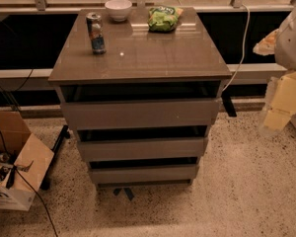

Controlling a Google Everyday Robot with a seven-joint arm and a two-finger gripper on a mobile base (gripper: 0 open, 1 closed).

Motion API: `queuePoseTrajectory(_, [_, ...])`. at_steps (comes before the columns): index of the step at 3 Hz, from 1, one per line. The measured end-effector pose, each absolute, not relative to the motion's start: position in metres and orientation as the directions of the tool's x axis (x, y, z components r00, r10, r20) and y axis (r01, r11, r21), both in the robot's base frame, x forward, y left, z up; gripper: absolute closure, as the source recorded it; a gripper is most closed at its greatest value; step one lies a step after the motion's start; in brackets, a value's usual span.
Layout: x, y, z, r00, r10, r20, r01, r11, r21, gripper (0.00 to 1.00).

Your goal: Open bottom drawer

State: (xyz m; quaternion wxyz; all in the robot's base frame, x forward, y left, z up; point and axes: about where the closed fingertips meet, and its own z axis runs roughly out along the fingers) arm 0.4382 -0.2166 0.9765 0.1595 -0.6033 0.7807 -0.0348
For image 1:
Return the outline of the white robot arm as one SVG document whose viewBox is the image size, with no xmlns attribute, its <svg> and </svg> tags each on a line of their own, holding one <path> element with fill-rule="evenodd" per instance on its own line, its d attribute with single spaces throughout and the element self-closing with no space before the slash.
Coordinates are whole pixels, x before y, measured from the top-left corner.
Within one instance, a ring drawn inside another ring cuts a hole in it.
<svg viewBox="0 0 296 237">
<path fill-rule="evenodd" d="M 275 62 L 287 70 L 280 78 L 270 78 L 259 116 L 259 133 L 273 136 L 296 114 L 296 6 L 278 29 L 255 45 L 254 53 L 273 54 Z"/>
</svg>

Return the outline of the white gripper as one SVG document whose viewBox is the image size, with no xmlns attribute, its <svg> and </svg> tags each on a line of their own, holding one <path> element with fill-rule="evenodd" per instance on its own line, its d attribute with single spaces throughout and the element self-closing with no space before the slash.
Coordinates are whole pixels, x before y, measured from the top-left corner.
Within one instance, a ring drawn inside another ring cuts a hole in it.
<svg viewBox="0 0 296 237">
<path fill-rule="evenodd" d="M 258 42 L 253 52 L 267 56 L 274 54 L 278 30 L 269 33 Z M 264 98 L 264 106 L 259 115 L 259 133 L 274 136 L 283 130 L 296 114 L 296 71 L 280 78 L 271 77 Z"/>
</svg>

